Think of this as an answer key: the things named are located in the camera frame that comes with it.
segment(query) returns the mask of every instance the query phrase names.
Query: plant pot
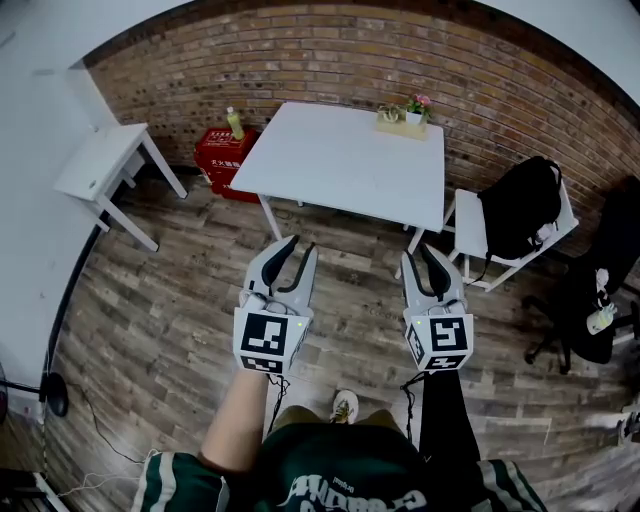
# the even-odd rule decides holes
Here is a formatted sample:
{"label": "plant pot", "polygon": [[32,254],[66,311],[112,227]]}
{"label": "plant pot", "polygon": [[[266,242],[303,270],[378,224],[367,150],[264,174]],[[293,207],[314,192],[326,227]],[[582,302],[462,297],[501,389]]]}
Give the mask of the plant pot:
{"label": "plant pot", "polygon": [[414,114],[413,112],[407,112],[407,123],[411,125],[426,124],[427,118],[422,114]]}

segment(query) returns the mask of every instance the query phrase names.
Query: pink flower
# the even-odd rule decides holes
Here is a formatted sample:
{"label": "pink flower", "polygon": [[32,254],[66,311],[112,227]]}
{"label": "pink flower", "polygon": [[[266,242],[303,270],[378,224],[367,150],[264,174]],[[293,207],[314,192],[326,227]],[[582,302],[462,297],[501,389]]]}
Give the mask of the pink flower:
{"label": "pink flower", "polygon": [[429,99],[429,96],[427,96],[426,94],[416,94],[416,101],[423,107],[431,104],[431,99]]}

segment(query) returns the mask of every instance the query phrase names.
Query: white chair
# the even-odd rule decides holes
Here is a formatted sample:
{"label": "white chair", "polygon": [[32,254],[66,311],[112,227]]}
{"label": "white chair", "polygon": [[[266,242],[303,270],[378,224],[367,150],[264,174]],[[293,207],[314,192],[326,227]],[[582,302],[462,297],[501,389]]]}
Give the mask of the white chair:
{"label": "white chair", "polygon": [[[515,260],[505,260],[498,256],[492,256],[491,261],[495,261],[509,268],[491,282],[484,280],[474,281],[474,278],[469,275],[469,259],[473,256],[484,260],[487,255],[487,233],[484,225],[482,201],[478,195],[473,192],[461,189],[456,190],[455,198],[444,217],[445,226],[443,230],[455,233],[455,247],[453,251],[451,251],[451,254],[449,254],[449,260],[453,262],[458,255],[463,254],[463,281],[466,284],[473,284],[484,288],[487,292],[493,290],[578,225],[578,219],[573,216],[571,210],[571,203],[569,202],[569,196],[567,195],[564,182],[560,185],[560,202],[560,215],[556,221],[557,229],[543,242],[539,250]],[[447,222],[454,211],[456,213],[455,227],[447,226]]]}

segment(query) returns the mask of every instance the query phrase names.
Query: table leg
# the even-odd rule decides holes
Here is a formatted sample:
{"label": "table leg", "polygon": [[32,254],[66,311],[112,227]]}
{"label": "table leg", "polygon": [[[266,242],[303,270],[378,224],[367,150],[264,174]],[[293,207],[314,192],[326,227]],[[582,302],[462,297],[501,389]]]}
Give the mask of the table leg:
{"label": "table leg", "polygon": [[173,190],[176,191],[176,194],[178,194],[178,197],[180,197],[181,199],[184,199],[185,197],[187,197],[187,191],[184,189],[182,184],[178,181],[178,178],[176,178],[176,175],[173,174],[171,167],[169,167],[166,160],[162,156],[162,153],[160,153],[155,143],[149,136],[149,133],[147,132],[145,132],[144,135],[142,136],[142,145],[145,147],[145,149],[147,150],[151,158],[153,158],[153,161],[158,166],[162,174],[164,174],[164,177],[167,179],[171,187],[173,187]]}
{"label": "table leg", "polygon": [[69,196],[74,203],[76,203],[79,208],[87,214],[87,216],[96,223],[96,225],[105,233],[108,233],[109,230],[111,229],[109,226],[107,226],[104,222],[102,222],[100,220],[100,214],[95,211],[93,208],[91,208],[90,203],[87,203],[86,201],[83,201],[82,199],[78,199],[77,197],[73,197],[73,196]]}
{"label": "table leg", "polygon": [[133,178],[127,171],[122,169],[122,171],[120,171],[120,175],[122,176],[122,180],[129,185],[129,188],[136,188],[136,182],[133,181]]}
{"label": "table leg", "polygon": [[147,249],[156,252],[158,244],[149,238],[144,231],[136,226],[116,205],[114,205],[106,196],[98,196],[96,202],[106,210],[115,220],[117,220],[123,228],[133,235]]}
{"label": "table leg", "polygon": [[273,212],[271,211],[271,207],[269,206],[269,198],[263,196],[262,194],[258,194],[258,198],[260,199],[260,204],[264,209],[264,214],[267,216],[267,220],[269,221],[269,226],[271,226],[271,230],[276,236],[276,240],[282,240],[282,233],[280,233],[280,228],[276,223],[276,218],[273,216]]}
{"label": "table leg", "polygon": [[[407,252],[409,254],[413,254],[413,251],[416,250],[416,247],[418,247],[418,242],[420,242],[420,239],[422,238],[423,234],[424,234],[424,229],[416,227],[416,232],[413,235],[413,238],[411,239],[411,243],[409,244],[409,247],[407,247]],[[396,270],[395,278],[400,279],[401,274],[402,274],[402,270],[400,267],[398,267],[398,270]]]}

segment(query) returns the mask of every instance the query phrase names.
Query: red crate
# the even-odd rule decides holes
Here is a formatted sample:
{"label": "red crate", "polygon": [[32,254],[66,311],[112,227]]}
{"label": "red crate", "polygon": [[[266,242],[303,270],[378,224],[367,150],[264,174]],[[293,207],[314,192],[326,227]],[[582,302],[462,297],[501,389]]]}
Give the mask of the red crate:
{"label": "red crate", "polygon": [[193,158],[214,194],[226,199],[259,203],[256,194],[229,188],[231,180],[258,139],[258,132],[247,130],[242,140],[236,140],[230,128],[210,128],[196,144]]}

